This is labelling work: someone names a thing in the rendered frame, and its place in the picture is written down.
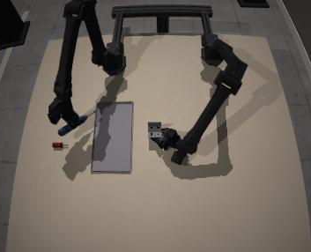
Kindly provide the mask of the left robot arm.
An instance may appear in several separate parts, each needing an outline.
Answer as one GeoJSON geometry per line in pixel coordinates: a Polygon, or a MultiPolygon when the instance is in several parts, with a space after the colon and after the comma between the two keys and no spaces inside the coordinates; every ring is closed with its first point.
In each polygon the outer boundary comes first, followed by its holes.
{"type": "Polygon", "coordinates": [[[176,149],[178,151],[174,151],[170,161],[178,165],[182,163],[187,154],[192,155],[193,153],[196,153],[197,145],[199,144],[203,133],[222,106],[223,102],[230,94],[236,95],[240,90],[242,85],[241,80],[248,67],[248,65],[238,57],[239,60],[235,58],[236,56],[234,56],[233,47],[224,43],[220,39],[216,39],[213,46],[205,46],[204,53],[206,59],[217,61],[222,61],[224,59],[228,65],[224,71],[221,70],[215,78],[214,84],[217,86],[217,89],[196,121],[196,124],[187,135],[183,139],[177,141],[181,137],[177,134],[176,130],[166,129],[164,131],[163,135],[167,138],[167,141],[165,142],[167,146],[175,149],[175,144],[177,143],[176,149]],[[223,44],[225,44],[226,47],[223,44]],[[225,85],[222,85],[222,83],[225,85]],[[226,85],[231,88],[226,87],[226,85]]]}

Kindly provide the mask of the red screwdriver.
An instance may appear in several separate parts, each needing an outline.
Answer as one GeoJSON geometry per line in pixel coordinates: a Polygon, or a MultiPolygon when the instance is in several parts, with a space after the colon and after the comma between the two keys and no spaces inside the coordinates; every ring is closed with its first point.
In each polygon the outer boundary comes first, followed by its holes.
{"type": "Polygon", "coordinates": [[[59,147],[62,148],[64,145],[63,145],[63,143],[53,143],[52,146],[53,146],[54,148],[59,148],[59,147]]]}

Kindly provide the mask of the grey l-shaped metal bracket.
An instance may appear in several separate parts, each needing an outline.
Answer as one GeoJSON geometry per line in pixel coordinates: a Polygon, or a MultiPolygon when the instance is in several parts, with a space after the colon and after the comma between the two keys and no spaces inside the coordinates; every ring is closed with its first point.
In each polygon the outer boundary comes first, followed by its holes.
{"type": "Polygon", "coordinates": [[[148,137],[161,137],[161,122],[148,122],[148,137]]]}

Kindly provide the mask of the blue electric screwdriver body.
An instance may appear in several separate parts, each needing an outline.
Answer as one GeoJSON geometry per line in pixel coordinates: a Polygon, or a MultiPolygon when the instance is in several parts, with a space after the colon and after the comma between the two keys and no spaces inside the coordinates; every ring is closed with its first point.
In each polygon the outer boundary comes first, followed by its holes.
{"type": "MultiPolygon", "coordinates": [[[[89,115],[91,115],[91,114],[89,114],[89,115]]],[[[79,126],[79,125],[81,125],[82,123],[84,123],[89,115],[80,116],[80,117],[79,117],[79,120],[78,120],[78,123],[77,123],[77,126],[79,126]]],[[[74,127],[75,122],[73,122],[71,125],[74,127]]],[[[76,126],[76,127],[77,127],[77,126],[76,126]]],[[[67,124],[67,125],[65,125],[64,127],[62,127],[61,129],[58,130],[58,134],[59,134],[59,136],[62,137],[62,136],[64,136],[64,135],[66,135],[68,132],[71,132],[72,130],[73,130],[73,128],[70,127],[70,126],[67,124]]]]}

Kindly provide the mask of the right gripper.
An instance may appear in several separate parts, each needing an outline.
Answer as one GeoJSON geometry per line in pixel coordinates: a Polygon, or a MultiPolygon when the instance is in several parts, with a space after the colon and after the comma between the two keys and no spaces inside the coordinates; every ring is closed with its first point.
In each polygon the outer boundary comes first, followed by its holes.
{"type": "Polygon", "coordinates": [[[67,122],[67,124],[72,127],[73,129],[76,128],[77,126],[77,123],[78,123],[78,120],[79,120],[79,116],[78,114],[73,110],[73,106],[71,106],[70,108],[68,109],[64,109],[64,110],[70,110],[70,113],[71,113],[71,118],[69,118],[68,120],[65,120],[67,122]],[[75,122],[75,125],[74,127],[71,125],[73,122],[75,122]]]}

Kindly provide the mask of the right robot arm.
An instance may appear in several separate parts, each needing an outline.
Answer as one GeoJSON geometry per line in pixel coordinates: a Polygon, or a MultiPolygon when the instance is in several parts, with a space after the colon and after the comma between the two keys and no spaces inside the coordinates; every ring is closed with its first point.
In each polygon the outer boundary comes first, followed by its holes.
{"type": "Polygon", "coordinates": [[[95,12],[95,4],[97,1],[84,0],[83,3],[80,1],[83,0],[72,0],[64,6],[63,17],[66,18],[66,26],[59,69],[54,83],[54,93],[56,97],[48,106],[48,119],[54,125],[57,125],[61,117],[65,120],[71,118],[70,110],[64,109],[68,109],[72,106],[70,99],[72,97],[71,71],[78,39],[78,31],[82,20],[85,21],[86,29],[93,46],[92,63],[99,65],[98,67],[103,66],[104,70],[122,68],[122,55],[110,54],[110,51],[107,51],[102,40],[95,12]],[[75,17],[73,14],[78,16],[75,17]]]}

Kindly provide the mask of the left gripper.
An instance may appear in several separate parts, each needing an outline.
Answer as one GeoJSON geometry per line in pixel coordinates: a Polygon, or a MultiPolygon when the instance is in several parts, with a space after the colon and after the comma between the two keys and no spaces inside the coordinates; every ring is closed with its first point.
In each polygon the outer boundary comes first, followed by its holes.
{"type": "MultiPolygon", "coordinates": [[[[169,128],[164,128],[164,129],[161,129],[161,133],[163,133],[164,134],[164,131],[166,130],[166,129],[169,129],[169,128]]],[[[166,141],[167,141],[167,138],[165,137],[165,136],[163,136],[163,138],[162,138],[162,140],[158,140],[158,139],[156,139],[156,138],[152,138],[151,137],[151,139],[160,147],[160,148],[163,148],[164,150],[167,150],[167,148],[168,148],[168,146],[166,145],[166,141]],[[159,144],[156,142],[159,142],[159,144]]]]}

